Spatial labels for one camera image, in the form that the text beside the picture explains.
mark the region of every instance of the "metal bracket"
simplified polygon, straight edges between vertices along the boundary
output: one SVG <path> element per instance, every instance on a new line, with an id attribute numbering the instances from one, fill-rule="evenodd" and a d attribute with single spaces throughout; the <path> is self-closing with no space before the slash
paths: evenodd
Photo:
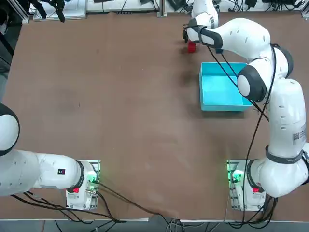
<path id="1" fill-rule="evenodd" d="M 100 160 L 80 160 L 85 168 L 84 181 L 79 189 L 66 190 L 67 208 L 91 210 L 98 206 L 98 184 L 92 181 L 100 180 Z"/>
<path id="2" fill-rule="evenodd" d="M 166 18 L 167 17 L 167 13 L 166 13 L 166 9 L 165 9 L 165 0 L 159 0 L 159 11 L 157 13 L 157 17 L 158 18 Z"/>
<path id="3" fill-rule="evenodd" d="M 241 164 L 241 166 L 245 166 L 245 162 L 246 162 L 246 160 L 244 160 L 244 159 L 243 160 L 242 159 L 231 159 L 231 160 L 228 159 L 226 161 L 231 207 L 235 210 L 243 210 L 243 207 L 242 207 L 243 202 L 239 202 L 239 201 L 243 200 L 243 191 L 242 191 L 243 184 L 242 184 L 242 181 L 239 180 L 239 178 L 241 178 L 241 173 L 237 174 L 237 173 L 235 173 L 235 170 L 236 170 L 238 164 Z M 244 209 L 246 211 L 258 211 L 264 203 L 265 194 L 266 194 L 265 192 L 263 192 L 263 193 L 252 193 L 252 195 L 250 195 L 250 196 L 254 200 L 258 200 L 258 205 L 245 202 Z"/>
<path id="4" fill-rule="evenodd" d="M 235 190 L 235 185 L 232 183 L 231 180 L 231 174 L 233 171 L 235 171 L 237 165 L 239 164 L 241 160 L 239 159 L 228 159 L 226 161 L 226 166 L 227 166 L 227 178 L 228 178 L 228 186 L 229 186 L 229 191 L 230 191 L 230 200 L 231 200 L 231 206 L 232 209 L 240 210 L 240 204 L 238 202 L 238 197 L 237 193 Z"/>
<path id="5" fill-rule="evenodd" d="M 303 7 L 301 10 L 301 16 L 305 19 L 308 20 L 309 18 L 309 2 Z"/>

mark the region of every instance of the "wooden tabletop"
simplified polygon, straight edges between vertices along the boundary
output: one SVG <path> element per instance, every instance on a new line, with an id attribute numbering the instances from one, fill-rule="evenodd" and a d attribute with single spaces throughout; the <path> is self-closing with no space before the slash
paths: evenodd
<path id="1" fill-rule="evenodd" d="M 300 13 L 219 16 L 220 24 L 246 17 L 266 27 L 272 42 L 292 54 L 292 78 L 308 102 L 309 24 Z M 108 14 L 23 25 L 3 101 L 21 123 L 16 148 L 101 160 L 108 186 L 165 216 L 224 219 L 225 162 L 245 158 L 258 113 L 201 112 L 198 72 L 201 62 L 214 60 L 202 46 L 187 53 L 182 24 L 188 20 L 179 14 Z M 243 61 L 228 52 L 226 57 Z M 268 138 L 263 120 L 250 158 L 265 155 Z M 65 202 L 56 190 L 39 194 Z M 309 185 L 281 197 L 274 220 L 309 221 L 308 194 Z M 106 198 L 116 218 L 149 216 Z M 63 218 L 11 197 L 0 204 L 0 218 Z M 97 212 L 106 210 L 100 205 Z M 241 213 L 229 204 L 227 218 L 241 219 Z"/>

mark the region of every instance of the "blue plastic bin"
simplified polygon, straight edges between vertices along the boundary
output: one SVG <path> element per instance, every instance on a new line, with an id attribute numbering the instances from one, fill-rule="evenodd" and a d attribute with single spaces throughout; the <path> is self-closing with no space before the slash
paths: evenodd
<path id="1" fill-rule="evenodd" d="M 237 78 L 227 63 L 221 65 L 236 83 Z M 236 73 L 246 63 L 230 63 Z M 217 62 L 203 62 L 199 71 L 199 91 L 203 111 L 245 111 L 252 104 L 243 97 Z"/>

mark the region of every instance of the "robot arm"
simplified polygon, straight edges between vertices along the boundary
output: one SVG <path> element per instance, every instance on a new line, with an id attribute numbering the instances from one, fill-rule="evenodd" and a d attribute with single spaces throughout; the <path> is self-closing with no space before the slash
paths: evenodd
<path id="1" fill-rule="evenodd" d="M 63 155 L 14 150 L 19 132 L 16 114 L 0 103 L 0 196 L 31 188 L 66 189 L 70 208 L 95 208 L 97 196 L 90 180 L 98 181 L 99 173 L 93 165 Z"/>
<path id="2" fill-rule="evenodd" d="M 195 5 L 202 5 L 201 2 L 207 3 L 209 9 L 213 6 L 211 1 L 195 0 L 193 9 Z M 242 195 L 245 193 L 246 210 L 250 210 L 254 208 L 250 206 L 261 203 L 256 199 L 262 199 L 265 192 L 272 197 L 283 196 L 308 179 L 305 101 L 300 84 L 286 79 L 293 70 L 292 56 L 278 46 L 272 52 L 270 35 L 264 27 L 245 18 L 236 18 L 214 28 L 210 24 L 214 14 L 210 15 L 204 8 L 198 14 L 192 14 L 192 19 L 185 25 L 188 38 L 247 59 L 248 65 L 237 76 L 237 87 L 244 97 L 263 101 L 268 95 L 276 67 L 268 104 L 270 142 L 266 147 L 266 157 L 249 162 L 245 179 L 244 163 L 239 163 L 234 172 L 237 174 L 234 179 L 238 182 L 235 184 L 237 195 L 241 196 L 240 208 L 244 208 Z"/>

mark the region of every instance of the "white shelf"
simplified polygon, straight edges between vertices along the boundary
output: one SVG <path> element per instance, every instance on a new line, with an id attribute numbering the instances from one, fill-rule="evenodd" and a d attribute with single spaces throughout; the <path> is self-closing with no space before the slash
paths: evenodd
<path id="1" fill-rule="evenodd" d="M 301 10 L 308 1 L 309 0 L 305 0 L 304 5 L 302 5 L 299 8 L 295 8 L 294 10 Z M 125 0 L 115 0 L 115 1 L 109 1 L 109 2 L 104 2 L 104 3 L 94 3 L 93 0 L 88 0 L 87 12 L 103 12 L 102 10 L 103 8 L 104 8 L 104 11 L 120 11 L 124 3 L 125 3 Z M 226 1 L 226 0 L 222 0 L 219 3 L 219 6 L 220 6 L 220 11 L 226 12 L 228 11 L 229 8 L 234 7 L 234 3 Z M 258 0 L 256 3 L 256 6 L 254 8 L 251 8 L 249 11 L 265 11 L 268 7 L 269 7 L 268 3 L 263 3 L 261 0 Z M 166 3 L 165 8 L 167 12 L 175 12 L 168 2 Z M 124 11 L 154 10 L 154 6 L 150 2 L 147 4 L 141 5 L 140 0 L 127 0 L 123 10 Z M 244 11 L 246 10 L 247 10 L 247 5 L 244 4 Z M 287 11 L 288 9 L 285 6 L 283 6 L 282 10 Z"/>

